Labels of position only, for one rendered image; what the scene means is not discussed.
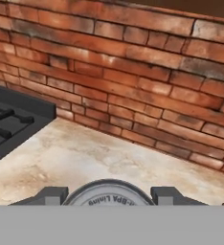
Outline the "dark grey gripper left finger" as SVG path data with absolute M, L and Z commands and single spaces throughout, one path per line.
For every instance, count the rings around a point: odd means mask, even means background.
M 67 187 L 45 187 L 37 195 L 15 202 L 15 205 L 60 206 L 68 194 Z

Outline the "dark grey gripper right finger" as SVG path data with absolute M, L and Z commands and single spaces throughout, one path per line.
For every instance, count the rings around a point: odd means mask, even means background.
M 205 203 L 199 202 L 195 199 L 184 196 L 177 188 L 175 187 L 151 187 L 150 195 L 153 202 L 158 206 L 164 205 L 203 205 Z

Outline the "silver can with printed lid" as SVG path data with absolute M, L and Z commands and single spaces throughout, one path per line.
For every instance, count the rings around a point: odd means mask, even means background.
M 154 206 L 152 199 L 138 187 L 118 179 L 100 179 L 75 190 L 66 206 Z

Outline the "black hob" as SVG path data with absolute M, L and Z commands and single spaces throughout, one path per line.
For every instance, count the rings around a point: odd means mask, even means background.
M 56 118 L 56 105 L 0 86 L 0 160 Z

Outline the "dark brown wall cabinet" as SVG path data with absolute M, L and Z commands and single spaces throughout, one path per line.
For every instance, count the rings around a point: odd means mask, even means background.
M 106 0 L 224 17 L 224 0 Z

